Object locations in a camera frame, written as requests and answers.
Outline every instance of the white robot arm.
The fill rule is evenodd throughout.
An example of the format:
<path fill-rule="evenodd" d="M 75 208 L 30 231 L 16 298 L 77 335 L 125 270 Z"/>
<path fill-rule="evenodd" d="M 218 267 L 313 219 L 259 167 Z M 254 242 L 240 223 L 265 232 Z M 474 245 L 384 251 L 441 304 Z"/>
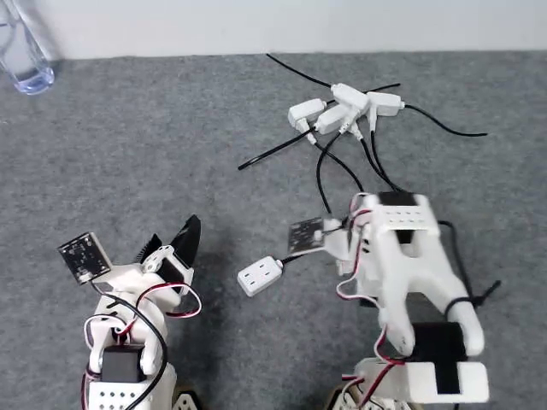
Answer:
<path fill-rule="evenodd" d="M 402 357 L 379 355 L 380 337 L 378 359 L 362 360 L 355 369 L 364 391 L 373 388 L 376 397 L 416 403 L 488 400 L 485 366 L 468 360 L 483 351 L 484 332 L 472 297 L 452 271 L 424 196 L 358 194 L 345 223 L 307 220 L 293 225 L 289 238 L 290 257 L 324 250 L 337 259 L 340 275 L 351 274 L 342 284 L 352 283 L 354 293 L 338 287 L 339 296 L 379 308 L 382 335 Z M 412 323 L 409 293 L 425 296 L 447 321 Z"/>
<path fill-rule="evenodd" d="M 200 408 L 191 392 L 174 397 L 176 373 L 167 363 L 165 344 L 166 316 L 188 318 L 202 308 L 191 287 L 189 266 L 197 250 L 199 224 L 192 217 L 167 246 L 154 236 L 138 263 L 131 265 L 113 266 L 93 233 L 59 248 L 78 282 L 91 281 L 101 294 L 95 313 L 85 322 L 91 352 L 82 381 L 84 410 Z M 181 246 L 193 250 L 181 252 Z M 101 284 L 111 290 L 100 290 Z M 173 313 L 188 293 L 196 298 L 197 307 Z"/>

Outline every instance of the red wire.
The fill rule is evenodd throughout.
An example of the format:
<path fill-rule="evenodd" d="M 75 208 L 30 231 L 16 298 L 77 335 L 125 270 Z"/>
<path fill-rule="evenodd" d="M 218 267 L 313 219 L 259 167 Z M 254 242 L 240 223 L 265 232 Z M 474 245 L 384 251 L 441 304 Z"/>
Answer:
<path fill-rule="evenodd" d="M 135 303 L 135 307 L 138 308 L 139 303 L 146 297 L 146 295 L 148 295 L 153 290 L 162 289 L 162 288 L 172 289 L 174 287 L 182 287 L 182 286 L 186 286 L 186 283 L 185 282 L 169 282 L 169 283 L 165 283 L 165 284 L 155 284 L 155 285 L 149 287 L 147 290 L 145 290 L 143 293 L 140 294 L 140 296 L 137 298 L 137 302 Z M 184 313 L 169 313 L 169 312 L 167 312 L 165 314 L 169 317 L 172 317 L 172 318 L 183 319 L 187 315 L 194 314 L 195 312 L 196 311 L 194 310 L 194 311 L 191 311 L 191 312 L 184 312 Z M 119 335 L 120 336 L 125 336 L 127 333 L 129 333 L 131 331 L 134 324 L 135 324 L 134 321 L 131 322 L 129 325 L 127 325 L 126 329 L 123 332 L 119 333 Z"/>
<path fill-rule="evenodd" d="M 376 380 L 374 380 L 374 383 L 370 386 L 370 389 L 368 389 L 367 395 L 363 398 L 363 400 L 359 403 L 357 406 L 358 408 L 363 407 L 367 402 L 370 400 L 370 398 L 373 396 L 374 391 L 378 388 L 379 384 L 382 383 L 382 380 L 384 379 L 385 375 L 393 368 L 395 365 L 389 364 L 385 366 L 382 371 L 379 373 Z"/>
<path fill-rule="evenodd" d="M 378 343 L 378 353 L 379 353 L 379 355 L 382 357 L 382 359 L 384 359 L 385 361 L 387 361 L 390 365 L 397 365 L 397 366 L 402 366 L 402 365 L 404 365 L 404 364 L 405 364 L 404 361 L 402 361 L 402 360 L 397 360 L 397 359 L 392 359 L 391 357 L 386 356 L 386 355 L 382 354 L 382 353 L 379 351 L 379 348 L 381 348 L 382 345 L 383 345 L 384 342 L 385 342 L 386 335 L 387 335 L 387 329 L 385 330 L 385 332 L 382 333 L 382 338 L 379 340 L 379 343 Z"/>

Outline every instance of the cable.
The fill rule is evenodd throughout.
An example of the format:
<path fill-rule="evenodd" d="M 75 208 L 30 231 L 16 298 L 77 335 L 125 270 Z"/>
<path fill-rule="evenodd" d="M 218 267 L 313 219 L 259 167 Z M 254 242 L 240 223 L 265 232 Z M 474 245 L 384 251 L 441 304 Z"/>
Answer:
<path fill-rule="evenodd" d="M 319 150 L 321 151 L 325 151 L 325 147 L 323 147 L 321 144 L 319 143 L 314 143 L 314 146 L 317 147 Z M 357 185 L 357 188 L 359 189 L 360 192 L 363 192 L 364 189 L 362 187 L 362 184 L 361 184 L 361 181 L 359 180 L 359 178 L 355 175 L 355 173 L 353 171 L 351 171 L 350 167 L 348 167 L 342 160 L 340 160 L 335 154 L 331 154 L 330 152 L 326 152 L 326 154 L 331 157 L 333 160 L 335 160 L 352 178 L 353 180 L 355 181 L 356 185 Z"/>
<path fill-rule="evenodd" d="M 471 279 L 469 278 L 468 270 L 463 264 L 462 254 L 460 253 L 460 248 L 458 246 L 458 232 L 454 224 L 449 220 L 440 220 L 438 221 L 439 225 L 448 226 L 450 228 L 450 241 L 452 244 L 452 253 L 454 254 L 454 259 L 458 266 L 458 271 L 460 272 L 460 277 L 462 278 L 463 286 L 467 291 L 469 297 L 474 299 L 473 288 L 471 286 Z"/>
<path fill-rule="evenodd" d="M 367 157 L 367 161 L 372 167 L 373 171 L 378 175 L 386 184 L 388 184 L 393 190 L 399 190 L 396 185 L 394 185 L 388 178 L 385 177 L 385 175 L 376 167 L 376 164 L 374 164 L 373 158 L 370 155 L 370 150 L 368 149 L 367 142 L 365 141 L 365 138 L 362 138 L 360 140 L 361 146 L 363 150 L 365 151 L 365 156 Z"/>
<path fill-rule="evenodd" d="M 393 83 L 393 84 L 388 84 L 388 85 L 382 85 L 381 87 L 371 88 L 370 90 L 363 90 L 361 92 L 363 94 L 367 94 L 368 92 L 383 91 L 383 90 L 387 90 L 388 88 L 399 87 L 399 86 L 401 86 L 401 83 Z M 326 102 L 326 105 L 331 105 L 335 102 L 336 102 L 336 100 L 329 100 L 329 101 Z"/>
<path fill-rule="evenodd" d="M 382 380 L 384 380 L 385 376 L 387 375 L 387 373 L 393 368 L 395 367 L 395 365 L 386 365 L 382 371 L 379 373 L 378 377 L 376 378 L 376 380 L 374 380 L 374 383 L 372 384 L 372 386 L 370 386 L 370 389 L 368 389 L 368 392 L 367 394 L 363 397 L 363 399 L 359 402 L 359 404 L 357 405 L 357 408 L 361 408 L 363 407 L 365 404 L 367 404 L 367 402 L 370 400 L 370 398 L 373 396 L 374 394 L 374 391 L 376 391 L 376 389 L 378 388 L 379 384 L 382 383 Z"/>
<path fill-rule="evenodd" d="M 446 305 L 446 309 L 444 310 L 444 313 L 443 313 L 443 316 L 446 320 L 448 320 L 448 313 L 450 312 L 450 310 L 457 304 L 457 303 L 460 303 L 460 302 L 469 302 L 473 305 L 473 308 L 480 308 L 486 301 L 486 299 L 488 298 L 488 296 L 490 296 L 497 288 L 499 288 L 500 286 L 502 285 L 502 281 L 501 280 L 496 280 L 486 291 L 485 293 L 483 293 L 482 295 L 480 296 L 475 296 L 475 297 L 469 297 L 469 296 L 464 296 L 464 297 L 457 297 L 456 299 L 453 299 L 450 301 L 450 303 L 448 305 Z"/>
<path fill-rule="evenodd" d="M 260 161 L 260 160 L 263 160 L 264 158 L 267 158 L 269 157 L 270 155 L 272 154 L 275 154 L 276 152 L 278 151 L 281 151 L 283 148 L 286 148 L 288 147 L 289 145 L 293 145 L 294 143 L 297 143 L 298 141 L 300 141 L 302 138 L 304 138 L 306 135 L 308 135 L 310 132 L 312 132 L 314 129 L 313 128 L 310 128 L 309 130 L 307 130 L 306 132 L 303 132 L 302 134 L 300 135 L 297 135 L 296 137 L 294 138 L 291 138 L 290 140 L 288 141 L 285 141 L 284 143 L 281 143 L 280 145 L 276 146 L 276 147 L 273 147 L 272 149 L 269 149 L 268 151 L 260 154 L 260 155 L 257 155 L 255 156 L 254 158 L 251 158 L 250 160 L 248 160 L 247 162 L 244 162 L 243 164 L 241 164 L 239 167 L 238 167 L 238 170 L 239 171 L 242 171 L 244 170 L 245 168 L 253 165 L 254 163 Z"/>
<path fill-rule="evenodd" d="M 285 266 L 287 263 L 290 263 L 292 261 L 295 261 L 296 259 L 299 259 L 299 258 L 302 258 L 303 255 L 296 255 L 296 256 L 287 256 L 286 258 L 280 260 L 279 262 L 281 262 L 283 264 L 283 266 Z"/>
<path fill-rule="evenodd" d="M 94 314 L 93 316 L 90 316 L 89 318 L 87 318 L 87 320 L 84 322 L 84 339 L 85 339 L 85 344 L 87 345 L 87 347 L 91 350 L 93 349 L 93 343 L 90 342 L 90 337 L 89 337 L 89 326 L 91 324 L 91 322 L 95 319 L 106 319 L 107 321 L 108 320 L 111 320 L 111 319 L 114 319 L 114 320 L 119 320 L 122 324 L 121 327 L 117 328 L 117 329 L 125 329 L 126 326 L 127 326 L 127 322 L 122 319 L 122 318 L 119 318 L 117 316 L 114 316 L 113 314 L 106 314 L 106 313 L 100 313 L 100 314 Z"/>
<path fill-rule="evenodd" d="M 170 289 L 170 288 L 185 288 L 186 290 L 188 290 L 188 292 L 191 293 L 196 298 L 197 308 L 190 312 L 184 312 L 184 313 L 166 312 L 165 313 L 166 316 L 169 316 L 171 318 L 176 318 L 176 319 L 188 319 L 188 318 L 193 318 L 194 316 L 198 316 L 201 313 L 203 308 L 201 298 L 196 293 L 196 291 L 189 284 L 186 284 L 185 282 L 170 282 L 166 284 L 155 284 L 139 295 L 139 297 L 137 298 L 137 302 L 135 303 L 135 307 L 138 308 L 138 305 L 140 304 L 140 302 L 150 293 L 154 293 L 157 290 Z M 133 325 L 135 324 L 135 321 L 136 319 L 133 319 L 131 322 L 129 322 L 129 324 L 126 327 L 124 327 L 122 331 L 118 332 L 118 334 L 120 336 L 128 335 L 129 331 L 132 329 Z"/>
<path fill-rule="evenodd" d="M 347 379 L 350 380 L 350 381 L 342 388 L 342 391 L 340 392 L 340 395 L 342 396 L 342 400 L 344 401 L 346 408 L 349 407 L 349 408 L 353 408 L 353 409 L 356 410 L 360 407 L 350 407 L 348 402 L 345 400 L 345 395 L 352 386 L 357 386 L 358 384 L 363 383 L 365 381 L 365 378 L 360 378 L 358 376 L 349 376 L 349 378 L 347 378 Z"/>
<path fill-rule="evenodd" d="M 404 104 L 404 107 L 413 109 L 414 111 L 417 111 L 422 115 L 425 115 L 428 119 L 433 121 L 435 124 L 437 124 L 438 126 L 443 128 L 445 131 L 449 132 L 450 134 L 459 135 L 459 136 L 462 136 L 462 137 L 486 137 L 488 135 L 488 132 L 459 132 L 459 131 L 455 131 L 455 130 L 449 128 L 448 126 L 446 126 L 445 124 L 443 124 L 441 121 L 437 120 L 435 117 L 433 117 L 432 114 L 429 114 L 426 110 L 421 109 L 420 107 L 416 107 L 415 105 L 412 105 L 412 104 Z"/>
<path fill-rule="evenodd" d="M 448 320 L 448 313 L 457 303 L 469 302 L 473 305 L 474 308 L 482 306 L 485 303 L 485 300 L 502 285 L 502 281 L 496 280 L 482 295 L 476 296 L 473 292 L 473 287 L 471 286 L 471 279 L 469 277 L 468 270 L 463 264 L 462 254 L 460 253 L 460 249 L 458 247 L 458 235 L 456 227 L 454 226 L 454 224 L 452 224 L 452 222 L 448 220 L 439 220 L 438 224 L 448 226 L 450 228 L 452 253 L 454 254 L 454 259 L 456 260 L 463 286 L 468 293 L 468 296 L 457 297 L 456 299 L 450 301 L 450 303 L 446 306 L 446 309 L 444 310 L 444 317 Z"/>
<path fill-rule="evenodd" d="M 382 327 L 382 332 L 379 334 L 379 337 L 376 340 L 376 343 L 374 344 L 374 354 L 376 354 L 376 357 L 378 357 L 381 361 L 383 361 L 386 364 L 397 365 L 397 366 L 404 365 L 404 360 L 392 359 L 391 357 L 388 357 L 380 353 L 379 348 L 384 344 L 386 335 L 387 335 L 387 325 L 384 325 Z"/>
<path fill-rule="evenodd" d="M 282 62 L 281 60 L 278 60 L 277 58 L 275 58 L 271 54 L 266 54 L 266 57 L 271 58 L 272 60 L 277 62 L 280 66 L 285 67 L 287 70 L 292 71 L 294 74 L 297 74 L 301 77 L 304 77 L 305 79 L 308 79 L 309 81 L 312 81 L 316 84 L 322 85 L 326 88 L 331 88 L 331 85 L 326 83 L 325 81 L 321 81 L 320 79 L 316 79 L 316 78 L 312 77 L 311 75 L 304 74 L 302 71 L 298 71 L 295 68 L 285 64 L 284 62 Z"/>
<path fill-rule="evenodd" d="M 156 335 L 158 341 L 160 342 L 160 346 L 162 348 L 162 363 L 160 364 L 160 368 L 157 372 L 157 374 L 154 376 L 148 387 L 143 391 L 143 393 L 137 397 L 133 403 L 131 403 L 129 406 L 125 407 L 125 410 L 134 410 L 135 407 L 137 407 L 151 392 L 152 390 L 157 386 L 157 384 L 162 379 L 163 373 L 165 372 L 165 368 L 168 365 L 168 346 L 165 343 L 165 339 L 163 338 L 162 334 L 159 330 L 148 320 L 144 314 L 142 314 L 137 308 L 135 308 L 131 303 L 128 301 L 125 301 L 121 299 L 118 296 L 111 295 L 110 293 L 105 293 L 102 290 L 100 290 L 93 281 L 90 282 L 93 289 L 102 296 L 109 297 L 114 302 L 119 303 L 124 308 L 128 308 L 133 313 L 135 313 L 149 328 L 150 330 Z"/>
<path fill-rule="evenodd" d="M 323 183 L 321 182 L 321 165 L 323 164 L 323 160 L 325 159 L 326 154 L 328 153 L 328 150 L 332 147 L 332 145 L 336 142 L 336 140 L 341 136 L 342 134 L 338 132 L 332 139 L 326 144 L 325 149 L 321 152 L 321 155 L 319 155 L 319 160 L 317 160 L 317 165 L 315 166 L 315 178 L 317 179 L 317 188 L 319 189 L 319 194 L 321 195 L 321 199 L 323 200 L 323 203 L 325 204 L 326 211 L 330 214 L 331 207 L 328 204 L 328 200 L 325 196 L 325 191 L 323 190 Z"/>
<path fill-rule="evenodd" d="M 376 407 L 378 407 L 380 410 L 385 410 L 385 407 L 380 405 L 377 401 L 374 401 L 372 398 L 368 399 L 371 403 L 373 403 Z"/>
<path fill-rule="evenodd" d="M 385 181 L 387 182 L 387 184 L 391 188 L 394 187 L 395 190 L 400 190 L 400 191 L 406 192 L 406 190 L 404 190 L 399 185 L 397 185 L 393 181 L 391 181 L 390 177 L 387 176 L 387 173 L 385 172 L 384 167 L 382 167 L 382 163 L 380 162 L 379 156 L 378 156 L 378 150 L 376 149 L 376 132 L 374 132 L 374 131 L 370 132 L 370 145 L 373 149 L 373 157 L 374 157 L 374 160 L 376 161 L 376 165 L 378 166 L 378 170 L 384 175 Z"/>

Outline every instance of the electrical outlet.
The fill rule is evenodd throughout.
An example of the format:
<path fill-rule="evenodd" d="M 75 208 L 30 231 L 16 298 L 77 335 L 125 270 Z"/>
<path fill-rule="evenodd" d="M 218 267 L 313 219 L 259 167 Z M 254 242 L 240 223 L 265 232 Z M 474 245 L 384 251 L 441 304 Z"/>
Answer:
<path fill-rule="evenodd" d="M 248 297 L 256 295 L 281 277 L 283 265 L 272 256 L 267 256 L 238 273 L 239 285 Z"/>

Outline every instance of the glass of water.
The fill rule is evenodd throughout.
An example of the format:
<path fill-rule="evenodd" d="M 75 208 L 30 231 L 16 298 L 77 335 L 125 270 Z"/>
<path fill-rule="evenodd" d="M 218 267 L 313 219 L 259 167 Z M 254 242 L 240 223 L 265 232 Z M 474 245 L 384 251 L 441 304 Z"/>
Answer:
<path fill-rule="evenodd" d="M 46 91 L 55 75 L 12 0 L 0 0 L 0 65 L 29 96 Z"/>

